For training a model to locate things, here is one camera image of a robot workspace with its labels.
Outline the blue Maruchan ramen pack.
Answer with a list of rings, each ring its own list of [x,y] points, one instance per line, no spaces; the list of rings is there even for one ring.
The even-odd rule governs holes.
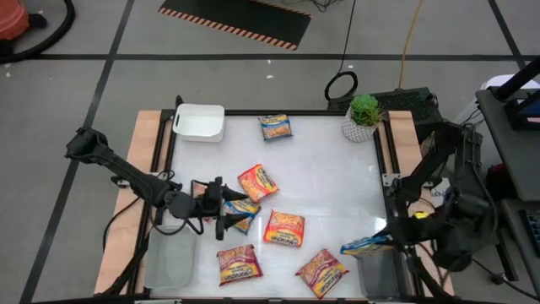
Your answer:
[[[388,249],[393,249],[393,246],[388,244],[389,239],[385,236],[370,236],[363,237],[353,242],[342,245],[340,253],[360,257],[372,253],[382,252]]]
[[[258,118],[264,140],[287,138],[292,136],[289,117],[286,114],[263,116]]]
[[[262,208],[260,205],[253,203],[249,198],[225,201],[223,207],[226,214],[243,214],[246,216],[243,220],[235,224],[235,228],[245,235],[248,234],[253,220]]]

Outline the light wooden side board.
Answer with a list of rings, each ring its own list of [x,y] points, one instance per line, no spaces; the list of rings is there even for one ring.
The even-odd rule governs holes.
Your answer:
[[[422,160],[412,114],[410,111],[390,111],[389,118],[400,172],[402,176],[409,176]],[[422,188],[421,199],[410,205],[408,213],[433,213],[432,198],[430,191]],[[429,274],[440,283],[447,271],[437,268],[433,263],[429,256],[433,252],[430,243],[423,242],[415,249]]]
[[[155,156],[162,158],[161,149],[156,146],[160,117],[160,111],[140,111],[132,130],[127,161],[144,172],[153,170]],[[114,215],[116,219],[106,234],[105,251],[94,288],[96,294],[102,294],[112,286],[136,252],[140,244],[138,238],[149,231],[148,209],[129,188],[118,190]]]

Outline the black keyboard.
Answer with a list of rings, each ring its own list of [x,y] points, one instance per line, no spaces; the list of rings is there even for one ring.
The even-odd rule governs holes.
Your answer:
[[[540,258],[540,209],[520,211],[521,219],[536,255]]]

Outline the dark grey desk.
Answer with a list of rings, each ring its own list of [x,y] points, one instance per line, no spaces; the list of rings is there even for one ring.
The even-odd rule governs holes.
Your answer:
[[[491,90],[475,93],[500,158],[522,201],[540,201],[540,130],[514,130]]]

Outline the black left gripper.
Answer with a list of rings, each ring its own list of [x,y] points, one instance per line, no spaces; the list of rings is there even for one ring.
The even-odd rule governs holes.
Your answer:
[[[230,227],[241,222],[245,215],[240,214],[226,214],[223,217],[221,210],[222,201],[235,201],[248,199],[249,196],[244,193],[236,192],[230,189],[227,185],[223,186],[223,198],[222,198],[222,185],[223,179],[221,176],[216,177],[213,181],[205,182],[208,184],[208,188],[204,193],[203,198],[196,198],[196,202],[200,206],[201,218],[215,218],[215,233],[218,241],[223,241],[224,230],[228,230]]]

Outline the grey plastic bin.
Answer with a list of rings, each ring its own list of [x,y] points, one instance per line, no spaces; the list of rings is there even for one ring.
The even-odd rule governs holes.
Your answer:
[[[394,249],[368,253],[357,259],[364,295],[370,300],[401,300],[407,294],[401,258]]]

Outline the green plant in patterned pot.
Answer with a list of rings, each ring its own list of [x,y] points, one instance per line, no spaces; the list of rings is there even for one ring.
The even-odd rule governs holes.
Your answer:
[[[374,96],[355,96],[349,104],[342,124],[343,135],[355,143],[364,142],[373,137],[381,120],[382,111]]]

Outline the black monitor pole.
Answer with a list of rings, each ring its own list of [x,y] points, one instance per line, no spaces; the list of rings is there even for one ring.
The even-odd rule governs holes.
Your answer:
[[[537,56],[501,86],[492,89],[493,95],[498,100],[506,100],[539,74],[540,56]]]

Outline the orange chicken Maruchan ramen pack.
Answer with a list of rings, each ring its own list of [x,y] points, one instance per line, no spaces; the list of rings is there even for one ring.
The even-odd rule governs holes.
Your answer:
[[[305,218],[272,210],[263,241],[289,247],[301,247],[305,234]]]
[[[262,164],[254,165],[237,177],[249,199],[259,204],[263,198],[279,190],[275,181],[267,174]]]

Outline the clear plastic bin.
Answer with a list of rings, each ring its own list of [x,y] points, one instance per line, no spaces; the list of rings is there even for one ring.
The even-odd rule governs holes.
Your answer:
[[[149,234],[144,286],[150,290],[180,289],[192,278],[197,235],[188,228],[158,225]]]

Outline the black computer case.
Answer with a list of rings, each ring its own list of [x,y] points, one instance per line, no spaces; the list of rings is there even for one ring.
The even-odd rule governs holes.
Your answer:
[[[382,120],[377,124],[376,129],[380,126],[383,126],[386,131],[390,129],[390,111],[410,111],[413,121],[416,123],[442,120],[437,96],[431,93],[427,87],[411,90],[397,89],[371,95],[378,100],[382,111]],[[354,91],[350,90],[346,95],[332,98],[329,95],[329,89],[326,88],[324,96],[328,102],[327,109],[329,111],[344,111],[346,115],[349,104],[358,95],[354,95]]]

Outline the black table frame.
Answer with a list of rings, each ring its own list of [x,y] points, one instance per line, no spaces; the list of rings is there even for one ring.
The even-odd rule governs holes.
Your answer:
[[[173,133],[158,136],[162,158],[154,170],[172,170],[174,181],[210,181],[221,176],[231,188],[237,177],[262,164],[279,190],[262,201],[262,211],[248,234],[236,230],[218,241],[213,227],[198,236],[191,281],[180,289],[154,290],[157,298],[185,301],[235,302],[311,301],[313,293],[295,275],[322,248],[338,254],[340,247],[372,236],[390,214],[381,175],[390,170],[383,154],[383,133],[363,143],[345,138],[339,111],[291,111],[292,136],[264,140],[258,111],[227,111],[220,142],[187,142]],[[266,243],[264,228],[272,210],[306,219],[304,244],[299,248]],[[263,276],[219,285],[216,252],[253,244]]]

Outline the white plastic bin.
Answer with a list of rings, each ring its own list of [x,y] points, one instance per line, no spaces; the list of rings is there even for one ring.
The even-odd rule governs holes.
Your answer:
[[[172,129],[184,141],[217,143],[224,135],[224,114],[222,106],[180,104]]]

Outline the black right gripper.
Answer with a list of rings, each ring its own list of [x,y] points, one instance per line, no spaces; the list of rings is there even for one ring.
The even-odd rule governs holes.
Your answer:
[[[436,239],[446,227],[447,222],[435,214],[421,220],[414,216],[396,217],[373,238],[377,242],[394,242],[398,247],[412,246]]]

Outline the black hazard-striped floor mat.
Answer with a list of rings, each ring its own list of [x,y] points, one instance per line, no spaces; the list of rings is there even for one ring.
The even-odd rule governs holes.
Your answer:
[[[310,14],[262,0],[165,0],[158,12],[292,51],[311,22]]]

